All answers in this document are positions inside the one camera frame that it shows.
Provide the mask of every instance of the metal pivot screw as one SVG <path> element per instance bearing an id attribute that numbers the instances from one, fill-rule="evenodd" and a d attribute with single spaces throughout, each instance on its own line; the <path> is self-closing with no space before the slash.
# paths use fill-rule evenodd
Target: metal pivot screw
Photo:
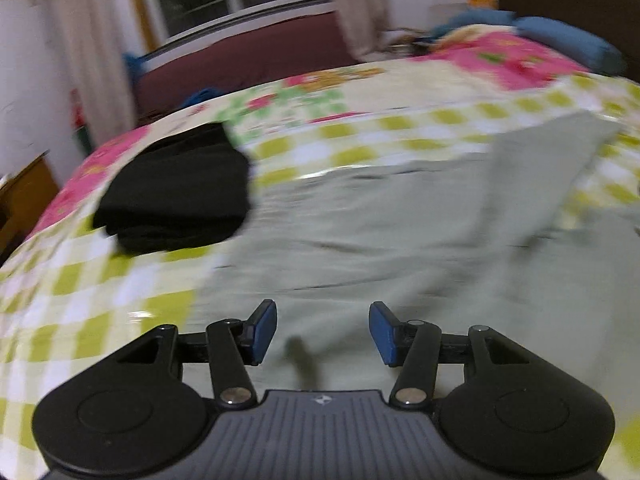
<path id="1" fill-rule="evenodd" d="M 427 394 L 420 388 L 403 388 L 396 392 L 396 400 L 407 406 L 420 404 L 426 399 Z"/>
<path id="2" fill-rule="evenodd" d="M 251 399 L 251 392 L 246 388 L 227 388 L 220 394 L 220 400 L 225 404 L 242 404 Z"/>

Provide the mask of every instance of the gray garment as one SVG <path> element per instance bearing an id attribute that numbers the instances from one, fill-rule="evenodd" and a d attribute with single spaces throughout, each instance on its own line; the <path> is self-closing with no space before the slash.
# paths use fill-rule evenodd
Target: gray garment
<path id="1" fill-rule="evenodd" d="M 582 112 L 503 134 L 489 153 L 274 187 L 199 292 L 185 330 L 246 317 L 271 298 L 278 331 L 264 363 L 249 370 L 258 391 L 388 394 L 396 373 L 382 364 L 367 326 L 370 303 L 382 300 L 400 319 L 425 319 L 446 332 L 489 324 L 585 378 L 595 357 L 580 368 L 590 349 L 580 336 L 597 337 L 610 312 L 600 296 L 580 291 L 584 276 L 607 267 L 573 249 L 557 255 L 558 243 L 541 237 L 553 234 L 572 182 L 618 129 Z M 570 298 L 563 287 L 574 282 L 554 266 L 575 274 Z M 558 352 L 545 353 L 547 345 Z M 444 368 L 443 391 L 461 381 Z M 206 369 L 188 368 L 185 381 L 210 392 Z"/>

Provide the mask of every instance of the gray ribbed panel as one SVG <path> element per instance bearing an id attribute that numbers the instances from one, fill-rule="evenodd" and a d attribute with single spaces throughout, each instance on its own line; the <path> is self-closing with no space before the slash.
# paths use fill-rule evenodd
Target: gray ribbed panel
<path id="1" fill-rule="evenodd" d="M 319 403 L 317 400 L 331 400 Z M 48 480 L 66 479 L 54 472 Z M 449 450 L 427 416 L 378 391 L 268 393 L 225 413 L 190 456 L 146 480 L 498 480 Z M 600 478 L 585 473 L 574 480 Z"/>

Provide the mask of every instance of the window frame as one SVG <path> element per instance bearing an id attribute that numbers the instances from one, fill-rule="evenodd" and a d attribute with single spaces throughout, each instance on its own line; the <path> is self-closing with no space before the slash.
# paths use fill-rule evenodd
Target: window frame
<path id="1" fill-rule="evenodd" d="M 178 34 L 170 36 L 168 27 L 166 25 L 166 20 L 164 18 L 164 13 L 162 12 L 160 0 L 145 0 L 149 10 L 151 26 L 156 34 L 156 37 L 159 40 L 158 43 L 161 46 L 174 41 L 180 41 L 183 38 L 186 38 L 193 34 L 197 34 L 198 32 L 201 32 L 208 28 L 219 27 L 226 22 L 230 22 L 230 24 L 232 24 L 236 22 L 238 18 L 242 18 L 243 16 L 247 16 L 249 14 L 263 12 L 269 9 L 273 9 L 273 12 L 276 13 L 279 12 L 278 9 L 283 6 L 287 6 L 290 4 L 304 4 L 304 2 L 307 1 L 309 1 L 310 4 L 316 4 L 318 2 L 318 0 L 273 0 L 272 2 L 259 4 L 253 7 L 242 7 L 242 0 L 227 0 L 230 12 L 226 16 L 222 16 L 215 20 L 210 20 L 209 22 L 197 25 L 196 27 L 188 28 L 187 30 L 184 30 Z"/>

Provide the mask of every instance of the white logo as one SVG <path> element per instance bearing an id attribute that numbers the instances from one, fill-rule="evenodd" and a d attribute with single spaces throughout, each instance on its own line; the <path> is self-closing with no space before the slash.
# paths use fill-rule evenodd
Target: white logo
<path id="1" fill-rule="evenodd" d="M 316 397 L 314 399 L 314 402 L 317 402 L 318 404 L 320 404 L 321 406 L 324 406 L 325 404 L 328 404 L 329 402 L 331 402 L 332 400 L 334 400 L 333 397 L 329 397 L 328 395 L 324 395 L 322 394 L 319 397 Z"/>

